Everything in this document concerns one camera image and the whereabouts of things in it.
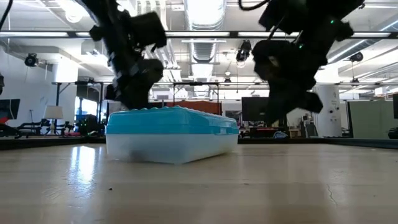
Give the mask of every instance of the ceiling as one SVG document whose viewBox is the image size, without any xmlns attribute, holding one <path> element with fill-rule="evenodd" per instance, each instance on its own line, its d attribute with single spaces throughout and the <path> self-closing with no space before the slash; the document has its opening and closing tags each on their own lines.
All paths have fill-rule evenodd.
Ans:
<svg viewBox="0 0 398 224">
<path fill-rule="evenodd" d="M 10 15 L 3 30 L 78 30 L 88 31 L 94 25 L 87 14 L 82 14 L 78 22 L 68 20 L 65 4 L 69 0 L 14 0 Z M 129 3 L 135 5 L 138 0 L 119 1 L 126 9 Z M 5 10 L 8 0 L 0 0 L 0 11 Z M 185 12 L 183 0 L 165 0 L 167 27 L 169 30 L 186 30 Z M 259 0 L 244 0 L 249 6 Z M 222 30 L 262 31 L 257 24 L 264 8 L 251 12 L 244 12 L 237 6 L 237 0 L 227 0 Z M 398 0 L 368 0 L 366 7 L 352 12 L 344 20 L 349 21 L 355 31 L 380 31 L 392 22 L 398 21 Z M 81 45 L 83 39 L 0 39 L 3 45 L 10 46 L 12 53 L 25 57 L 29 47 L 36 47 L 38 57 L 47 63 L 56 63 L 63 55 L 70 55 L 81 65 L 80 76 L 91 76 L 97 80 L 111 80 L 113 73 L 106 67 L 103 60 L 93 60 L 90 55 L 82 54 Z M 254 45 L 258 40 L 250 40 Z M 246 61 L 243 68 L 238 68 L 234 59 L 241 39 L 226 39 L 225 43 L 217 44 L 216 59 L 210 81 L 223 81 L 225 72 L 230 72 L 231 77 L 239 77 L 239 82 L 259 81 L 253 72 L 254 63 L 251 59 Z M 330 55 L 342 53 L 359 40 L 345 40 L 335 43 L 330 50 Z M 181 68 L 181 77 L 189 78 L 191 73 L 191 58 L 189 44 L 182 43 L 182 39 L 172 39 L 172 50 Z M 57 47 L 59 52 L 46 52 L 45 47 Z M 382 40 L 365 49 L 361 49 L 364 60 L 359 63 L 340 61 L 336 63 L 341 81 L 349 82 L 353 77 L 362 78 L 364 82 L 395 81 L 398 77 L 398 40 Z M 374 89 L 374 86 L 361 88 L 361 93 Z"/>
</svg>

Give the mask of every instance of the white pillar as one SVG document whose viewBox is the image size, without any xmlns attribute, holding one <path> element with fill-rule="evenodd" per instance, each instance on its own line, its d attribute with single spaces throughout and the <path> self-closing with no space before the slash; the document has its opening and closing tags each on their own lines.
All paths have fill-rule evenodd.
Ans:
<svg viewBox="0 0 398 224">
<path fill-rule="evenodd" d="M 53 65 L 54 81 L 75 82 L 78 80 L 78 70 L 79 66 L 76 62 L 72 62 L 69 59 L 61 60 L 58 64 Z M 63 124 L 64 121 L 69 121 L 73 124 L 75 121 L 75 99 L 77 86 L 69 85 L 67 87 L 67 85 L 61 85 L 60 89 L 64 89 L 60 94 L 59 100 L 59 106 L 62 106 L 63 110 L 63 121 L 59 121 L 58 124 Z"/>
<path fill-rule="evenodd" d="M 321 113 L 314 117 L 320 137 L 341 136 L 341 113 L 338 86 L 316 86 L 314 92 L 318 93 L 323 103 Z"/>
</svg>

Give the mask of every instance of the table surface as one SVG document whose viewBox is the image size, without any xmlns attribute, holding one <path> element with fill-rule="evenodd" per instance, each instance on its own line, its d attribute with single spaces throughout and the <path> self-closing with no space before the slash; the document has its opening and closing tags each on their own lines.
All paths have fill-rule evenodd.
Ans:
<svg viewBox="0 0 398 224">
<path fill-rule="evenodd" d="M 106 146 L 0 152 L 2 223 L 397 223 L 398 151 L 239 145 L 180 166 Z"/>
</svg>

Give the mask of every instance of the gray partition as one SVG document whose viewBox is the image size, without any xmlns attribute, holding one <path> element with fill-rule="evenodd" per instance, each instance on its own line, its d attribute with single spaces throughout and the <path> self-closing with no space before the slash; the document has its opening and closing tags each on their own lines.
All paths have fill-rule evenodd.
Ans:
<svg viewBox="0 0 398 224">
<path fill-rule="evenodd" d="M 350 101 L 354 138 L 388 139 L 388 131 L 398 126 L 392 101 Z"/>
</svg>

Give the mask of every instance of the column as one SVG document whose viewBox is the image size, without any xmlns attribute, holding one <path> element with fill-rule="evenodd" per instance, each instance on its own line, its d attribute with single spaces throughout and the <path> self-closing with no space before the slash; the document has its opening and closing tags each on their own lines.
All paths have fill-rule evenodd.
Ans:
<svg viewBox="0 0 398 224">
<path fill-rule="evenodd" d="M 53 74 L 55 82 L 75 82 L 78 80 L 79 65 L 69 59 L 63 59 L 53 66 Z M 60 94 L 59 106 L 62 106 L 63 121 L 58 121 L 58 124 L 63 124 L 64 121 L 73 123 L 75 121 L 75 100 L 76 100 L 76 85 L 69 85 Z"/>
<path fill-rule="evenodd" d="M 318 83 L 339 82 L 338 68 L 328 67 L 320 70 L 315 79 Z M 319 95 L 323 103 L 321 113 L 314 116 L 315 126 L 320 137 L 341 136 L 340 93 L 336 85 L 320 85 L 314 87 L 314 92 Z"/>
</svg>

